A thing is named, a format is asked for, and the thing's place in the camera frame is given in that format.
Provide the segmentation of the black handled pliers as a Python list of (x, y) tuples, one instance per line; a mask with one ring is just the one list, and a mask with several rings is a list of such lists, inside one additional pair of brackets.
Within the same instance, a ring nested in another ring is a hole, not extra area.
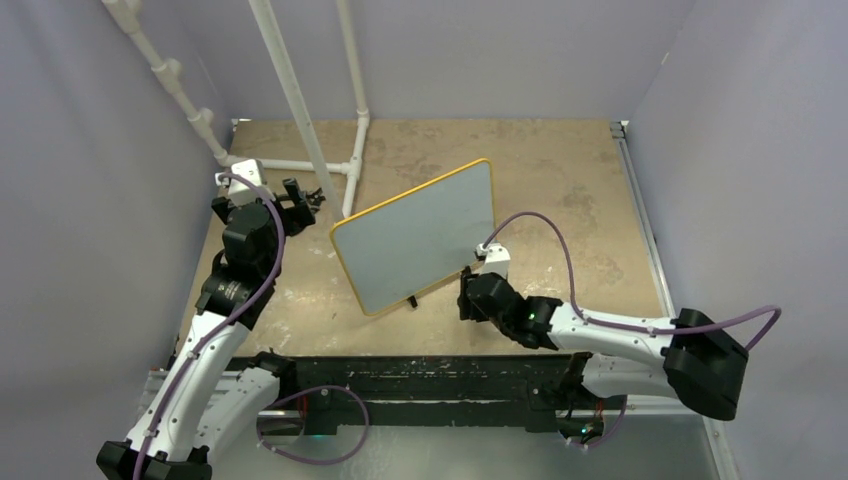
[(321, 210), (322, 204), (327, 201), (322, 188), (317, 188), (312, 191), (304, 190), (303, 196), (306, 203), (309, 205), (310, 210), (313, 213), (319, 212)]

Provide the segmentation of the yellow framed whiteboard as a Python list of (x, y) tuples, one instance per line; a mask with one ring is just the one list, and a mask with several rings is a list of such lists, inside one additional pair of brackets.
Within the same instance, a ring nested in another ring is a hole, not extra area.
[(491, 162), (474, 160), (337, 222), (329, 238), (360, 310), (375, 316), (476, 261), (494, 232)]

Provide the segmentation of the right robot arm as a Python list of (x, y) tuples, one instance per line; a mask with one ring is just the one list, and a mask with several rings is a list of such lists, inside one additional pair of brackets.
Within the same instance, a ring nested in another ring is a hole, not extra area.
[(564, 376), (561, 392), (576, 407), (624, 395), (665, 397), (712, 419), (737, 414), (749, 352), (698, 310), (676, 317), (579, 311), (552, 297), (519, 294), (494, 273), (460, 275), (459, 315), (490, 322), (528, 349), (587, 358)]

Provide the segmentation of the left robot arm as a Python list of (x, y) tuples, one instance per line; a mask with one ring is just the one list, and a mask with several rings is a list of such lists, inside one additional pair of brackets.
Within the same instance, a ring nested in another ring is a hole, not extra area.
[(266, 181), (236, 173), (214, 201), (224, 215), (223, 249), (214, 258), (190, 330), (160, 390), (120, 441), (107, 441), (96, 464), (108, 479), (209, 479), (214, 439), (199, 439), (202, 417), (235, 351), (274, 293), (287, 231), (284, 209)]

